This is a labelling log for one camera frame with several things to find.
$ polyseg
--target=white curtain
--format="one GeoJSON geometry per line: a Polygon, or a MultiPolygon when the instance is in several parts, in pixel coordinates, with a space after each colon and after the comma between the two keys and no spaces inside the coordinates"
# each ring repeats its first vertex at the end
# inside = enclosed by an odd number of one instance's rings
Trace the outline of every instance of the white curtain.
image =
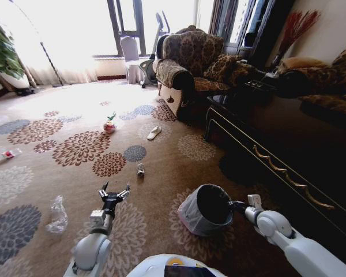
{"type": "Polygon", "coordinates": [[[0,0],[0,23],[12,33],[18,56],[38,84],[59,84],[40,42],[65,83],[97,80],[87,39],[88,32],[97,30],[87,26],[87,7],[82,5],[85,1],[14,0],[14,3],[0,0]]]}

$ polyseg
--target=exercise bike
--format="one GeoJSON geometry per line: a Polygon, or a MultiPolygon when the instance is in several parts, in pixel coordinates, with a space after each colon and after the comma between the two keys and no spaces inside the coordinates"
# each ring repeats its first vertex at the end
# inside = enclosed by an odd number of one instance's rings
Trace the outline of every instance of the exercise bike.
{"type": "Polygon", "coordinates": [[[157,84],[157,79],[155,77],[155,71],[152,68],[152,64],[155,61],[155,52],[156,52],[156,47],[158,45],[158,40],[159,36],[164,35],[164,38],[167,37],[168,33],[170,33],[170,27],[166,18],[166,15],[164,14],[164,11],[161,11],[164,17],[164,21],[166,22],[168,32],[163,32],[164,24],[163,20],[161,19],[161,16],[159,13],[156,13],[156,20],[157,20],[157,30],[156,30],[156,35],[155,35],[155,40],[154,40],[154,45],[152,48],[152,53],[147,61],[141,62],[140,63],[140,69],[144,72],[144,79],[140,81],[140,85],[142,88],[145,88],[146,85],[156,85],[157,84]]]}

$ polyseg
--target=drawer handle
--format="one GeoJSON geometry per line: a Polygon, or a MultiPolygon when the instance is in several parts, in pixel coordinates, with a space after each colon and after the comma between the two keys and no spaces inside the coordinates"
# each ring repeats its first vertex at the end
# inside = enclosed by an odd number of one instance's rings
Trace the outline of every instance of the drawer handle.
{"type": "Polygon", "coordinates": [[[284,175],[284,178],[290,183],[292,184],[293,186],[296,186],[297,188],[301,188],[303,189],[303,191],[305,192],[305,195],[307,196],[307,198],[309,198],[310,201],[312,201],[314,204],[318,205],[318,206],[321,206],[321,207],[324,207],[326,209],[334,209],[334,206],[332,205],[328,205],[328,204],[324,204],[324,203],[321,203],[319,202],[317,199],[315,199],[309,192],[309,188],[307,185],[302,185],[302,184],[299,184],[299,183],[296,183],[295,181],[293,181],[289,175],[288,175],[288,172],[287,172],[287,169],[281,169],[277,166],[275,166],[273,163],[272,163],[272,160],[270,158],[270,156],[265,156],[265,155],[262,155],[259,153],[258,151],[258,148],[257,146],[254,144],[253,146],[253,150],[255,152],[255,154],[261,158],[261,159],[264,159],[266,161],[268,161],[268,164],[269,166],[274,169],[275,171],[278,171],[278,172],[281,172],[283,175],[284,175]]]}

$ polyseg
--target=white slipper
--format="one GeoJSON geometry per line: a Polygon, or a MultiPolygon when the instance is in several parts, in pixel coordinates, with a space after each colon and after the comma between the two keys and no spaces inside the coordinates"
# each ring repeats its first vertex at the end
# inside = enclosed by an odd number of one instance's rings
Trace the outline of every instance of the white slipper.
{"type": "Polygon", "coordinates": [[[153,140],[155,137],[161,133],[161,127],[156,126],[154,129],[151,130],[151,132],[148,134],[148,140],[153,140]]]}

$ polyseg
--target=carpet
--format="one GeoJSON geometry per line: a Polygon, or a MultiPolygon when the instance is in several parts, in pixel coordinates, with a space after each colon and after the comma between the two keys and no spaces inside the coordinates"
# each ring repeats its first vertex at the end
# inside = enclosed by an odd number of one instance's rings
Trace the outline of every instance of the carpet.
{"type": "Polygon", "coordinates": [[[22,154],[0,164],[0,276],[63,276],[88,233],[91,210],[102,207],[97,190],[106,180],[115,192],[130,181],[131,195],[116,208],[102,276],[126,276],[161,253],[192,257],[228,276],[297,276],[282,251],[239,215],[210,238],[190,234],[179,221],[179,205],[202,184],[219,185],[237,200],[259,193],[267,207],[277,207],[266,187],[237,184],[222,172],[225,152],[204,142],[203,132],[177,121],[155,87],[125,80],[1,97],[0,153],[22,154]],[[113,111],[118,128],[108,136],[103,123],[113,111]],[[162,133],[148,141],[156,125],[162,133]],[[144,178],[136,174],[140,162],[144,178]],[[57,195],[69,220],[61,235],[45,227],[57,195]]]}

